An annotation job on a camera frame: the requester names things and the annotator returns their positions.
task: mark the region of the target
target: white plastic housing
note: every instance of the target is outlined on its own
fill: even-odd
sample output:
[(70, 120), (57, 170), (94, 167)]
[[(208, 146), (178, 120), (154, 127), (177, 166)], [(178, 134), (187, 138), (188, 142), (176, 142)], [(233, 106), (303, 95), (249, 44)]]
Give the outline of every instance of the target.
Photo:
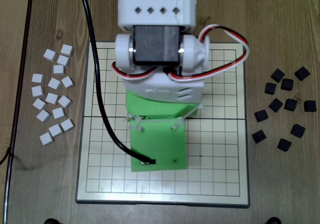
[(157, 71), (142, 80), (122, 80), (125, 87), (143, 98), (170, 103), (200, 103), (205, 81), (176, 82)]
[(133, 26), (196, 26), (197, 0), (118, 0), (118, 25), (124, 31)]

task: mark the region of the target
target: black rubber foot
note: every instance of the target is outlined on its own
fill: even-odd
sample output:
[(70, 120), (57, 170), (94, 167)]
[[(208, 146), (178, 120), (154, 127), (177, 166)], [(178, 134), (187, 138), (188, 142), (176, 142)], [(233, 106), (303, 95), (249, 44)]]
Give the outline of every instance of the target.
[(60, 222), (58, 222), (56, 219), (49, 218), (45, 220), (44, 224), (60, 224)]
[(281, 224), (281, 221), (277, 217), (271, 217), (266, 224)]

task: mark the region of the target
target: wood grain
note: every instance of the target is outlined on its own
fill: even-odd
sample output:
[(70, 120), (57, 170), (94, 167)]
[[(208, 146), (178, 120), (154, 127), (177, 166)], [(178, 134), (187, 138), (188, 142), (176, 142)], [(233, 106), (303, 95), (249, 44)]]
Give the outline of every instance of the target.
[[(117, 0), (89, 0), (99, 41), (113, 41), (117, 28)], [(319, 115), (303, 111), (304, 100), (320, 103), (319, 0), (198, 0), (198, 27), (219, 23), (248, 38), (246, 108), (250, 207), (248, 209), (169, 205), (98, 205), (75, 203), (81, 115), (84, 97), (88, 30), (81, 0), (33, 0), (28, 53), (9, 196), (8, 223), (42, 223), (53, 217), (68, 224), (96, 223), (250, 223), (272, 216), (283, 223), (320, 223)], [(212, 40), (225, 40), (221, 33)], [(75, 87), (63, 90), (73, 100), (68, 116), (76, 128), (42, 146), (39, 135), (55, 124), (39, 123), (30, 94), (32, 73), (52, 75), (43, 60), (46, 48), (58, 51), (63, 43), (75, 47), (67, 74)], [(305, 66), (311, 76), (299, 82), (294, 72)], [(293, 91), (264, 94), (265, 83), (280, 68), (295, 80)], [(253, 113), (273, 98), (298, 100), (295, 112), (269, 110), (257, 123)], [(306, 127), (302, 139), (289, 135), (293, 124)], [(267, 140), (254, 144), (250, 135), (263, 129)], [(293, 142), (288, 152), (277, 149), (280, 138)]]

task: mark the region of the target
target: black cable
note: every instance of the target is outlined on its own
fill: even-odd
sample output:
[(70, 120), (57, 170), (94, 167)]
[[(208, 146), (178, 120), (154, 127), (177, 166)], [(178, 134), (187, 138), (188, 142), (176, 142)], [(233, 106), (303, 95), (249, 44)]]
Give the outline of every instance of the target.
[(104, 102), (102, 100), (102, 94), (101, 94), (101, 84), (100, 84), (100, 65), (99, 65), (99, 58), (98, 58), (98, 51), (97, 51), (97, 45), (96, 45), (96, 37), (95, 37), (95, 31), (94, 31), (94, 25), (91, 18), (91, 12), (88, 4), (88, 0), (82, 0), (86, 22), (88, 25), (89, 30), (89, 36), (91, 41), (91, 47), (92, 47), (92, 53), (93, 53), (93, 60), (94, 60), (94, 72), (95, 72), (95, 87), (96, 87), (96, 97), (98, 101), (98, 106), (101, 112), (102, 120), (105, 125), (106, 130), (108, 131), (110, 137), (114, 141), (114, 143), (125, 153), (129, 154), (130, 156), (140, 160), (141, 162), (145, 164), (155, 164), (156, 160), (151, 159), (145, 155), (139, 154), (129, 148), (127, 148), (115, 135), (114, 131), (112, 130), (112, 127), (109, 123)]
[(4, 157), (0, 160), (0, 166), (2, 165), (2, 163), (5, 162), (5, 160), (7, 159), (7, 157), (9, 156), (10, 153), (10, 147), (8, 147), (8, 149), (6, 150)]

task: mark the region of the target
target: small square block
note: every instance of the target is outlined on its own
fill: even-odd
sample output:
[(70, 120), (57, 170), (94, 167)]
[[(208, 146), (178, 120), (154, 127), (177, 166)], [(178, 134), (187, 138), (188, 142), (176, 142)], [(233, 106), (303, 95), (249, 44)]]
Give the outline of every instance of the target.
[(45, 101), (47, 103), (51, 103), (51, 104), (56, 105), (58, 102), (58, 98), (59, 98), (58, 95), (49, 92), (48, 95), (46, 96)]
[(302, 136), (305, 133), (305, 130), (306, 129), (303, 126), (301, 126), (299, 124), (294, 124), (292, 129), (291, 129), (291, 131), (290, 131), (290, 133), (292, 135), (294, 135), (295, 137), (297, 137), (297, 138), (302, 138)]
[(39, 83), (39, 84), (43, 84), (45, 82), (45, 76), (42, 74), (36, 74), (34, 73), (32, 75), (32, 80), (33, 83)]
[(50, 62), (54, 62), (57, 58), (57, 53), (55, 53), (53, 50), (47, 49), (43, 57)]
[(262, 122), (264, 120), (267, 120), (269, 117), (268, 117), (268, 114), (266, 112), (266, 110), (260, 110), (260, 111), (257, 111), (255, 114), (255, 119), (256, 121), (259, 123), (259, 122)]
[(51, 80), (48, 83), (48, 87), (55, 89), (55, 90), (59, 90), (61, 86), (62, 86), (62, 82), (53, 78), (53, 77), (51, 78)]
[(40, 98), (45, 95), (44, 87), (41, 85), (34, 86), (31, 88), (31, 90), (32, 90), (32, 96), (34, 98)]
[(59, 124), (55, 124), (55, 125), (49, 127), (49, 131), (50, 131), (52, 137), (59, 136), (62, 133), (62, 130), (61, 130)]
[(63, 44), (63, 46), (61, 48), (62, 55), (65, 55), (70, 58), (73, 53), (74, 53), (74, 48), (71, 45)]
[(54, 65), (53, 66), (53, 74), (55, 74), (55, 75), (65, 74), (65, 66), (64, 65)]
[(67, 89), (72, 88), (75, 85), (69, 76), (66, 76), (65, 78), (63, 78), (61, 82)]
[(277, 84), (268, 82), (268, 83), (265, 85), (264, 93), (273, 95), (273, 94), (275, 94), (275, 92), (276, 92), (276, 87), (277, 87)]
[(52, 110), (52, 114), (54, 119), (61, 119), (64, 118), (66, 116), (64, 110), (62, 109), (62, 107), (56, 108)]
[(256, 133), (252, 134), (252, 138), (255, 143), (259, 143), (259, 142), (263, 141), (264, 139), (266, 139), (267, 137), (266, 137), (263, 130), (259, 130)]
[(32, 104), (32, 106), (34, 106), (40, 111), (45, 109), (47, 105), (48, 105), (47, 103), (45, 103), (43, 100), (40, 100), (39, 98), (37, 98)]
[(291, 144), (292, 144), (291, 141), (281, 138), (277, 148), (280, 149), (281, 151), (287, 152)]
[(57, 64), (59, 65), (63, 65), (65, 66), (66, 68), (69, 66), (69, 63), (70, 63), (70, 58), (64, 56), (64, 55), (60, 55), (58, 57), (58, 60), (56, 61)]
[(40, 113), (36, 116), (36, 118), (38, 118), (43, 123), (48, 121), (50, 117), (51, 115), (45, 110), (40, 111)]
[(63, 108), (67, 108), (72, 104), (72, 101), (66, 97), (65, 95), (63, 95), (59, 100), (58, 103), (63, 106)]
[(42, 145), (47, 145), (47, 144), (50, 144), (54, 141), (49, 132), (41, 135), (40, 140), (41, 140)]
[(277, 113), (282, 107), (282, 105), (283, 103), (278, 98), (276, 98), (270, 103), (269, 108), (275, 113)]
[(284, 104), (284, 109), (293, 112), (297, 107), (298, 101), (293, 99), (287, 99)]
[(300, 81), (303, 81), (304, 79), (306, 79), (309, 75), (310, 72), (303, 66), (301, 67), (299, 70), (297, 70), (294, 75), (296, 76), (296, 78), (298, 78)]
[(307, 113), (314, 113), (317, 111), (317, 104), (315, 100), (306, 100), (304, 102), (304, 111)]
[(283, 79), (281, 83), (281, 90), (291, 91), (294, 88), (294, 80)]
[(280, 70), (276, 69), (274, 73), (271, 75), (271, 78), (275, 80), (277, 83), (279, 83), (282, 78), (284, 78), (285, 74)]
[(67, 119), (67, 120), (61, 122), (60, 125), (61, 125), (64, 132), (69, 131), (75, 127), (73, 122), (70, 119)]

